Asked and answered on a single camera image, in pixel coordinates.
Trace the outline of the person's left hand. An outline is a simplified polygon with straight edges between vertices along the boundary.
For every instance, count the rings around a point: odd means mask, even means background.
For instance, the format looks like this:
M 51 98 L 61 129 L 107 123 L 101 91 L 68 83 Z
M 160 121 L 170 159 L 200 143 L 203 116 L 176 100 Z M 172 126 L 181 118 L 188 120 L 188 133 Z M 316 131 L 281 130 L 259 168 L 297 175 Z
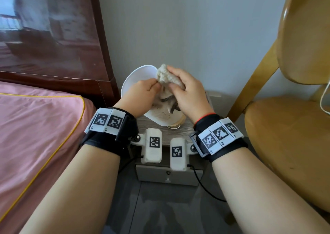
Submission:
M 133 84 L 125 95 L 113 106 L 122 109 L 135 118 L 144 115 L 152 107 L 154 99 L 158 94 L 147 91 L 148 84 L 158 82 L 155 78 L 141 80 Z

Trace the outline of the person's right hand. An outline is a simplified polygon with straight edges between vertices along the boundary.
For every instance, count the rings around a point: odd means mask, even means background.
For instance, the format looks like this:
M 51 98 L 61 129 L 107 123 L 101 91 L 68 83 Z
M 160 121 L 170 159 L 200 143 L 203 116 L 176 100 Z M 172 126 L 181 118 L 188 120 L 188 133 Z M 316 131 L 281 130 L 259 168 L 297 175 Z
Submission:
M 215 114 L 210 106 L 203 84 L 185 70 L 167 66 L 185 85 L 184 94 L 174 94 L 180 110 L 196 124 L 201 118 Z

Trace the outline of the white knitted cloth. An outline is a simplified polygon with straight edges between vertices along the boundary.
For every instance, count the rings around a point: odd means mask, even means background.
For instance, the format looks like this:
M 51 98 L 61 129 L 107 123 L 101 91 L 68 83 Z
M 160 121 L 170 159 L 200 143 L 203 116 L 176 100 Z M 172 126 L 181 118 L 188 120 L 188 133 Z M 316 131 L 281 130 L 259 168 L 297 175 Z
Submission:
M 182 90 L 185 90 L 185 85 L 183 82 L 180 80 L 180 78 L 174 74 L 172 74 L 166 64 L 162 64 L 156 74 L 156 79 L 158 82 L 164 86 L 165 88 L 168 88 L 168 85 L 170 83 L 178 85 Z

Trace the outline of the person's left forearm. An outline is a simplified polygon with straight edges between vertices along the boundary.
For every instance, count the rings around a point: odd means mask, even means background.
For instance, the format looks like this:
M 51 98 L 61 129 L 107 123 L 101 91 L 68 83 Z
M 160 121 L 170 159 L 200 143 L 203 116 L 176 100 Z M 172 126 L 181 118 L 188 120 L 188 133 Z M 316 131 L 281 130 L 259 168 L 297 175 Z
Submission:
M 117 154 L 83 145 L 19 234 L 101 234 L 119 165 Z

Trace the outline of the person's right forearm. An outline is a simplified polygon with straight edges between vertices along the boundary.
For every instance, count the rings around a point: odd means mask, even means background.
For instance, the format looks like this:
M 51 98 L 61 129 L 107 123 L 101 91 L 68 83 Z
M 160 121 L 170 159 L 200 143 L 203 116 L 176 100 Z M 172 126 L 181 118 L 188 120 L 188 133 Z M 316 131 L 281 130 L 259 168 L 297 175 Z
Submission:
M 225 199 L 245 234 L 330 234 L 330 225 L 247 148 L 212 162 Z

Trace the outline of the white tracker box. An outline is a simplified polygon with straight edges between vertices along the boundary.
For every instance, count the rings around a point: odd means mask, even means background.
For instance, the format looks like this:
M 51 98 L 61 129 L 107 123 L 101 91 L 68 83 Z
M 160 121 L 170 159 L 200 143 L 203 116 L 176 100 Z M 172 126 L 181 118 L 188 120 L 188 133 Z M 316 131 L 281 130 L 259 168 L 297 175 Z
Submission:
M 162 161 L 162 132 L 157 128 L 147 128 L 144 134 L 132 138 L 130 144 L 140 146 L 142 164 L 158 164 Z
M 198 154 L 195 146 L 182 137 L 171 139 L 170 142 L 170 169 L 176 172 L 187 171 L 189 156 Z

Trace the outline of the grey wooden nightstand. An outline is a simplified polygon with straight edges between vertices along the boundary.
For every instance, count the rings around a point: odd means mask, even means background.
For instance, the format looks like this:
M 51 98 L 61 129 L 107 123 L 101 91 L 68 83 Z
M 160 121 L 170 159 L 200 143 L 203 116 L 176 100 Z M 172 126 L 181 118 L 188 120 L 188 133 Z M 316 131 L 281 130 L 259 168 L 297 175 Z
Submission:
M 170 142 L 171 139 L 182 137 L 188 143 L 192 143 L 189 136 L 193 133 L 193 124 L 186 118 L 184 124 L 177 129 L 162 127 L 145 116 L 137 119 L 139 133 L 144 134 L 147 128 L 157 128 L 162 132 L 162 161 L 158 164 L 141 163 L 141 147 L 132 144 L 133 154 L 138 158 L 135 161 L 135 168 L 139 181 L 159 182 L 197 186 L 198 179 L 201 179 L 208 163 L 199 154 L 189 156 L 188 170 L 185 172 L 172 171 L 170 169 Z

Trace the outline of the dark red wooden headboard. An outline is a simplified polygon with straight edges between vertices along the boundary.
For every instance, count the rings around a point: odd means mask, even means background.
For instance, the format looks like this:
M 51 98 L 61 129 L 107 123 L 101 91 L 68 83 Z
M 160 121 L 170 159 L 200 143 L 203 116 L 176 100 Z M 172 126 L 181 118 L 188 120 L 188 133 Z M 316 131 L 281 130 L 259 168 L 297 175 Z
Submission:
M 100 0 L 0 0 L 0 81 L 117 103 Z

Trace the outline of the yellow wooden chair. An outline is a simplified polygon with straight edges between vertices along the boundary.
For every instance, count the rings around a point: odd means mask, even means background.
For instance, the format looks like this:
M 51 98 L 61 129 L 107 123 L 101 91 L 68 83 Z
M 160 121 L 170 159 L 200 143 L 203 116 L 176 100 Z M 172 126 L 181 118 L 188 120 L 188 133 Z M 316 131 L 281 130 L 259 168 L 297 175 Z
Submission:
M 304 100 L 276 96 L 253 101 L 280 70 L 301 85 L 320 85 Z M 330 0 L 286 0 L 278 35 L 233 103 L 227 117 L 245 115 L 260 159 L 296 193 L 330 214 Z

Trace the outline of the pink bed sheet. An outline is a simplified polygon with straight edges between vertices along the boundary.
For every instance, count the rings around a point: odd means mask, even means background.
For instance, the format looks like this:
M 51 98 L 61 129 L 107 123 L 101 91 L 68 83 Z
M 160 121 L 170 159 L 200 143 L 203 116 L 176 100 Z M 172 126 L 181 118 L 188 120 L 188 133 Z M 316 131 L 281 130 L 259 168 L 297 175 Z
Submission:
M 18 234 L 75 156 L 96 108 L 81 95 L 0 81 L 0 234 Z

